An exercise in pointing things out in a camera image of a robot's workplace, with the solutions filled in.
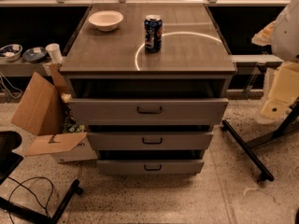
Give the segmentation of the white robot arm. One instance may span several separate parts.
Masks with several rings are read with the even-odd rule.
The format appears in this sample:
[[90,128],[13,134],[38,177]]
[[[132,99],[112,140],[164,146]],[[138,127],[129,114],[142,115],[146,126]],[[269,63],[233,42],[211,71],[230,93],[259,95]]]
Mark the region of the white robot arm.
[[291,0],[251,42],[270,45],[272,54],[282,61],[256,116],[258,123],[267,124],[280,119],[299,97],[299,0]]

